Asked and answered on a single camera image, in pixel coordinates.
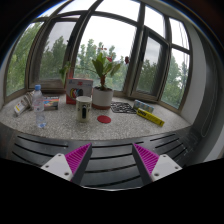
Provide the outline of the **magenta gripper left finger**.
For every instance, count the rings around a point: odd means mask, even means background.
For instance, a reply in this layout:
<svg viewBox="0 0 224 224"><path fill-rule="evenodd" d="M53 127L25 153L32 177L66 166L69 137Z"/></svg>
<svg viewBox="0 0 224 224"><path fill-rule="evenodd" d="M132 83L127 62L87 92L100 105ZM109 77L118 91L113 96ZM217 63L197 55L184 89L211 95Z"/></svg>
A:
<svg viewBox="0 0 224 224"><path fill-rule="evenodd" d="M42 169L79 185L91 154L92 144L88 143L67 154L56 154Z"/></svg>

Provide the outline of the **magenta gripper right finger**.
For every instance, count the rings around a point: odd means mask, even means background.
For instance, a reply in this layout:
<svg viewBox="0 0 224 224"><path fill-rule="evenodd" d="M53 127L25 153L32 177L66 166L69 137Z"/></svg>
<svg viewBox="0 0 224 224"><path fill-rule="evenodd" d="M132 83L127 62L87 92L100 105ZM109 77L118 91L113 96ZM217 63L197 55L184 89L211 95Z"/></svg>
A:
<svg viewBox="0 0 224 224"><path fill-rule="evenodd" d="M167 154L158 155L138 144L132 145L132 154L144 185L181 170Z"/></svg>

